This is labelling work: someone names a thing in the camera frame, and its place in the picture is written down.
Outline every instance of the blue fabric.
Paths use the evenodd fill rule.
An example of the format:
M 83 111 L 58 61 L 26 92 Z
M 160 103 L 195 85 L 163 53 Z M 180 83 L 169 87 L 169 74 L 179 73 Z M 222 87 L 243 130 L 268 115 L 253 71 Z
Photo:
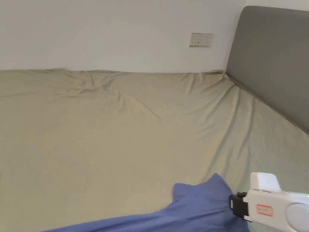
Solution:
M 229 207 L 232 191 L 214 174 L 199 185 L 175 184 L 173 202 L 150 214 L 110 218 L 48 232 L 249 232 L 247 221 Z

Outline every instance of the sticker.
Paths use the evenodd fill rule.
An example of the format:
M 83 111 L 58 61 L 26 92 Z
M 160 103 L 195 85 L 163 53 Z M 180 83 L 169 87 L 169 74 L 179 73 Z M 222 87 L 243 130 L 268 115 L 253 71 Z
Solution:
M 273 217 L 273 208 L 266 205 L 256 205 L 256 210 L 258 214 L 263 214 L 269 217 Z

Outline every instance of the beige bed sheet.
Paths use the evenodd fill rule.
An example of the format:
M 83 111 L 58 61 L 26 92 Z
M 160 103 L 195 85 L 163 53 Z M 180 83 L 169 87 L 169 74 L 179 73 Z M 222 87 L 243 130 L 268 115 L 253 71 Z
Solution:
M 309 192 L 309 136 L 221 71 L 1 71 L 0 109 L 0 231 L 151 213 L 214 172 Z

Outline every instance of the gray headboard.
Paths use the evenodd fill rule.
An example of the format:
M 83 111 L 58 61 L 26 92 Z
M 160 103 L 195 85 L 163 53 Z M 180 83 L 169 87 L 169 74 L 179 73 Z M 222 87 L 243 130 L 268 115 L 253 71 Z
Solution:
M 235 84 L 309 133 L 309 12 L 243 9 L 226 69 Z

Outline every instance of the electrical socket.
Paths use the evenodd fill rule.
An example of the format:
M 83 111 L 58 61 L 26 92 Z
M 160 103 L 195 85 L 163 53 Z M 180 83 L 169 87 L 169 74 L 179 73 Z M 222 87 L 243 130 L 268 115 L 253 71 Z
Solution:
M 214 34 L 191 33 L 190 47 L 210 47 Z

